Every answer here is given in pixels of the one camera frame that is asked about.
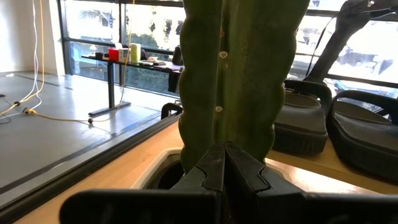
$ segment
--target red cup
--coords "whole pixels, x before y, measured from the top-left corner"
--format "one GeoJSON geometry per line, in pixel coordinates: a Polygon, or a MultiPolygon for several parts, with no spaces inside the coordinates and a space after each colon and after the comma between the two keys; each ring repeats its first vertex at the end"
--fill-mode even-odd
{"type": "Polygon", "coordinates": [[[114,60],[114,61],[118,61],[119,60],[119,50],[118,49],[114,49],[114,48],[110,48],[109,50],[109,59],[110,60],[114,60]]]}

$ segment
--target white wall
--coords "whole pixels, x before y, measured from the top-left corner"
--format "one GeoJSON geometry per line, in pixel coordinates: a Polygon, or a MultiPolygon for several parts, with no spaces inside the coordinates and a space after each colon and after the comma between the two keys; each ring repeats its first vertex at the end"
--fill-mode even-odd
{"type": "Polygon", "coordinates": [[[0,72],[33,70],[29,6],[22,0],[0,0],[0,72]]]}
{"type": "MultiPolygon", "coordinates": [[[[37,56],[42,71],[40,0],[36,9],[37,56]]],[[[63,75],[62,41],[57,0],[42,0],[44,72],[63,75]]],[[[32,0],[0,0],[0,72],[33,70],[35,35],[32,0]]]]}

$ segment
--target desk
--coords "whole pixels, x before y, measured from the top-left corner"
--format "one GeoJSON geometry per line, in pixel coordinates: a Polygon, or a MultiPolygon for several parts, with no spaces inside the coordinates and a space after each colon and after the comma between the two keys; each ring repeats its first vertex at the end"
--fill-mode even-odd
{"type": "MultiPolygon", "coordinates": [[[[71,195],[87,189],[128,189],[165,148],[182,147],[178,122],[152,136],[129,152],[97,170],[86,179],[49,200],[30,212],[18,224],[58,223],[58,213],[62,203],[71,195]]],[[[289,173],[293,184],[309,192],[376,194],[370,190],[353,186],[307,170],[299,169],[281,162],[267,159],[267,163],[289,173]]]]}
{"type": "Polygon", "coordinates": [[[344,164],[338,158],[330,140],[326,142],[323,152],[317,156],[296,156],[271,150],[267,158],[382,194],[398,194],[397,185],[384,182],[344,164]]]}
{"type": "MultiPolygon", "coordinates": [[[[109,60],[108,58],[96,58],[95,56],[92,55],[87,55],[87,56],[81,56],[82,58],[87,58],[87,59],[92,59],[92,60],[98,60],[102,62],[107,62],[108,63],[108,101],[109,101],[109,106],[108,108],[103,108],[94,112],[88,113],[89,116],[95,117],[99,116],[103,113],[107,113],[111,110],[115,110],[118,107],[122,108],[124,106],[130,106],[130,102],[121,102],[120,106],[114,104],[114,77],[113,77],[113,65],[118,64],[118,65],[125,65],[125,62],[119,62],[119,61],[114,61],[114,60],[109,60]]],[[[155,66],[143,66],[139,65],[138,63],[127,63],[127,66],[129,67],[136,67],[136,68],[143,68],[143,69],[148,69],[148,70],[153,70],[157,72],[165,72],[169,74],[169,85],[170,85],[170,78],[172,76],[180,76],[180,68],[183,66],[178,66],[178,65],[173,65],[171,62],[165,62],[166,65],[155,65],[155,66]]]]}

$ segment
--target wooden shelf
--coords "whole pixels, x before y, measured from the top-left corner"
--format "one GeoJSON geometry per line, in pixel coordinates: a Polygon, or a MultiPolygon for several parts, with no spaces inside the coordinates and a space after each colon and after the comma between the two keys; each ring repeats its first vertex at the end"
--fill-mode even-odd
{"type": "MultiPolygon", "coordinates": [[[[182,146],[183,142],[178,131],[178,123],[174,123],[25,217],[22,217],[16,223],[58,223],[59,209],[69,196],[87,189],[128,189],[152,164],[163,149],[182,146]]],[[[306,191],[398,194],[398,186],[372,179],[346,167],[338,160],[331,142],[326,144],[324,153],[317,157],[297,157],[271,151],[267,158],[267,163],[283,169],[285,173],[289,174],[289,181],[306,191]]]]}

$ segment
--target green cactus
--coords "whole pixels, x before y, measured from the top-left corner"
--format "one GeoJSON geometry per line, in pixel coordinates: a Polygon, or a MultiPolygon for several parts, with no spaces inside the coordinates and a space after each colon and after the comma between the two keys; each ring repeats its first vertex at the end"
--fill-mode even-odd
{"type": "Polygon", "coordinates": [[[215,141],[230,140],[257,160],[265,158],[308,3],[184,0],[179,129],[185,172],[215,141]]]}

